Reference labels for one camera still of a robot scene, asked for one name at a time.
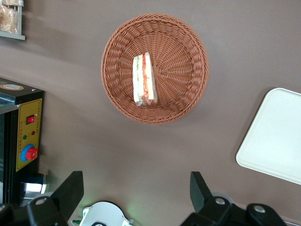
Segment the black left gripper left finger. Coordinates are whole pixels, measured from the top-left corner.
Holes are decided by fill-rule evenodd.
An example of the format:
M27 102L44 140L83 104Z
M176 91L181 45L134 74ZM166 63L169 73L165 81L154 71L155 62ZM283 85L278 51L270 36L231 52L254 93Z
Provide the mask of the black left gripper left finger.
M50 196L38 196L26 206L30 225L68 225L83 195L83 172L74 171Z

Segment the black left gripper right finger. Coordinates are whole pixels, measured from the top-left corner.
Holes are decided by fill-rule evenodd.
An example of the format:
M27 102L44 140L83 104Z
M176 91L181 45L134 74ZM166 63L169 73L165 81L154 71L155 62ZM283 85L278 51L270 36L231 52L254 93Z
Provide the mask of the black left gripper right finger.
M234 226L232 203L223 196L212 195L200 172L190 174L190 199L194 208L183 226Z

